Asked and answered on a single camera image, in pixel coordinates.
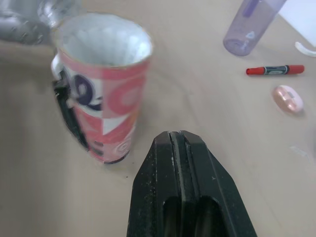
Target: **white label on bottle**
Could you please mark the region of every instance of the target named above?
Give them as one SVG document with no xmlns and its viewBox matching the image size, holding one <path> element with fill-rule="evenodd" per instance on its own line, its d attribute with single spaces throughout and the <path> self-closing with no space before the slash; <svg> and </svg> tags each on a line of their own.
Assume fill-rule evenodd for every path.
<svg viewBox="0 0 316 237">
<path fill-rule="evenodd" d="M 246 35 L 246 38 L 248 39 L 254 39 L 256 37 L 256 34 L 252 31 L 252 32 L 249 32 L 247 35 Z"/>
</svg>

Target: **beige table surface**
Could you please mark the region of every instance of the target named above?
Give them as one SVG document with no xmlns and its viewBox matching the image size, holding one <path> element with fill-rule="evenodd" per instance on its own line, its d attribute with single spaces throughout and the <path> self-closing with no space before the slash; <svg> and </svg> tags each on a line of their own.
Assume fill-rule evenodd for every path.
<svg viewBox="0 0 316 237">
<path fill-rule="evenodd" d="M 316 61 L 283 19 L 247 57 L 222 39 L 241 0 L 91 0 L 89 10 L 145 26 L 156 48 L 130 156 L 104 166 L 63 124 L 49 69 L 53 51 L 0 44 L 0 236 L 126 236 L 133 179 L 155 136 L 200 135 L 236 182 L 259 237 L 316 233 Z M 298 77 L 249 78 L 248 67 L 304 64 Z M 292 86 L 299 118 L 280 111 L 271 90 Z"/>
</svg>

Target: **plastic bottle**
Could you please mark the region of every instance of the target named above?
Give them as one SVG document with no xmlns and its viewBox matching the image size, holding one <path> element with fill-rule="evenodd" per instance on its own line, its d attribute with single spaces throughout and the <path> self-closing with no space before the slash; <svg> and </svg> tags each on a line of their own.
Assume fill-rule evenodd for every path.
<svg viewBox="0 0 316 237">
<path fill-rule="evenodd" d="M 244 0 L 223 40 L 224 47 L 234 55 L 248 55 L 285 2 Z"/>
</svg>

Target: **printed pattern on cup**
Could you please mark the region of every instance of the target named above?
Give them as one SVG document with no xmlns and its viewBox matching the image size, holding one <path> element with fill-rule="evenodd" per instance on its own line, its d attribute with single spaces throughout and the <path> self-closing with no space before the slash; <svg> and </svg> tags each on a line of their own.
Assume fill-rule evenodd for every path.
<svg viewBox="0 0 316 237">
<path fill-rule="evenodd" d="M 104 118 L 116 118 L 138 110 L 146 78 L 137 75 L 121 81 L 106 80 L 103 83 Z"/>
<path fill-rule="evenodd" d="M 69 77 L 71 97 L 84 112 L 102 118 L 102 80 L 87 78 L 68 67 L 65 68 Z"/>
<path fill-rule="evenodd" d="M 76 117 L 97 159 L 112 162 L 130 150 L 147 67 L 148 62 L 115 69 L 65 63 Z"/>
</svg>

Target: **paper cup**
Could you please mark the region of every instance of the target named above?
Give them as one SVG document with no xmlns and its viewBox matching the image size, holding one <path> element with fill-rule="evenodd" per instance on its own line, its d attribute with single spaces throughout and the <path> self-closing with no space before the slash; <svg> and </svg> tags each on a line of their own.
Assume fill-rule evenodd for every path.
<svg viewBox="0 0 316 237">
<path fill-rule="evenodd" d="M 109 14 L 87 13 L 55 32 L 58 54 L 53 73 L 63 67 L 75 113 L 90 152 L 105 163 L 129 152 L 153 45 L 144 29 Z"/>
</svg>

